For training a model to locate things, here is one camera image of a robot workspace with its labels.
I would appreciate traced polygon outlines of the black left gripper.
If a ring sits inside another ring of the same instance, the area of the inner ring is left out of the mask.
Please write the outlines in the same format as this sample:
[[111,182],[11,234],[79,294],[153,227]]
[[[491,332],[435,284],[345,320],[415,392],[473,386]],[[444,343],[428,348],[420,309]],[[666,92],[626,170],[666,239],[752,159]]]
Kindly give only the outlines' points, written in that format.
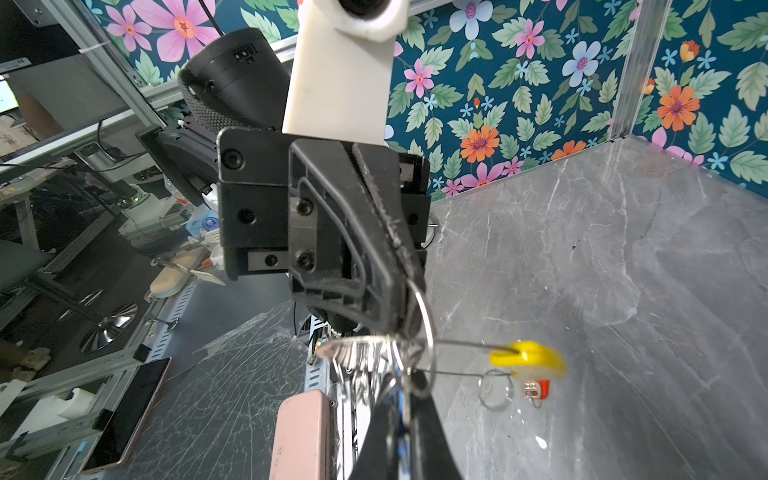
[[312,309],[415,336],[429,161],[386,146],[228,127],[217,138],[224,271],[285,273]]

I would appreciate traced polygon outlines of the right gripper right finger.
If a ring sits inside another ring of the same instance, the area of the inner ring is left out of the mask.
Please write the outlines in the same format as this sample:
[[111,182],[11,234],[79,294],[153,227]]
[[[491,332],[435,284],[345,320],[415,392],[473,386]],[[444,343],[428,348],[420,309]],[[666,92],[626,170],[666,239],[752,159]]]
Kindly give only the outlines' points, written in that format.
[[410,395],[410,478],[461,480],[431,395]]

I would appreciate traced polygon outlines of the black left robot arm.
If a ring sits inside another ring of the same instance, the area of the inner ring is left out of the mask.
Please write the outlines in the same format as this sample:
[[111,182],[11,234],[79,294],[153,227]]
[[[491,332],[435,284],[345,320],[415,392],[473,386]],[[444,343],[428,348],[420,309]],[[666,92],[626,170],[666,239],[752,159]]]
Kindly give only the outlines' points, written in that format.
[[285,273],[298,302],[343,329],[415,337],[428,161],[285,134],[289,80],[258,29],[218,37],[177,75],[191,119],[139,140],[189,202],[217,195],[229,279]]

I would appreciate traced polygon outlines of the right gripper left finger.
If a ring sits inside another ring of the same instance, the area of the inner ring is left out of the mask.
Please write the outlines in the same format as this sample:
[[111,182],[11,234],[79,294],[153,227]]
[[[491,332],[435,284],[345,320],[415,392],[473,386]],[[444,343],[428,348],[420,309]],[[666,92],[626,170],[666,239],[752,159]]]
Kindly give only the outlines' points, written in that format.
[[356,460],[356,478],[411,478],[410,396],[392,384],[381,392]]

